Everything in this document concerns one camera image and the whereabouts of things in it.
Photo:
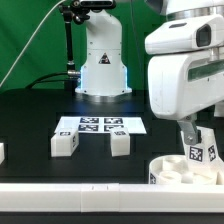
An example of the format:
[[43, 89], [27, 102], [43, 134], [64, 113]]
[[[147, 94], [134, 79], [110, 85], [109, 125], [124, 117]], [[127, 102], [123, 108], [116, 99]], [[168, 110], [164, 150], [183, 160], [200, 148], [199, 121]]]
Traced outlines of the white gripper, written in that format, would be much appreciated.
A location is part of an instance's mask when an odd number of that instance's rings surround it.
[[224, 57], [211, 61], [209, 51], [154, 56], [148, 85], [155, 116], [179, 120], [184, 143], [199, 144], [194, 113], [224, 100]]

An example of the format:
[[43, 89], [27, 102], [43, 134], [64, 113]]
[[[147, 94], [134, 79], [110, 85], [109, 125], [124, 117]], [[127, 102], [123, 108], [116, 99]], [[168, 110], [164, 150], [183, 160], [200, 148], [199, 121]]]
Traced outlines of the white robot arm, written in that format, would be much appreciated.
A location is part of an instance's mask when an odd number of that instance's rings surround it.
[[[120, 95], [126, 84], [121, 28], [105, 8], [112, 0], [81, 0], [90, 10], [81, 92]], [[179, 123], [187, 145], [201, 142], [196, 113], [224, 100], [224, 0], [145, 0], [166, 17], [145, 39], [150, 105], [156, 117]]]

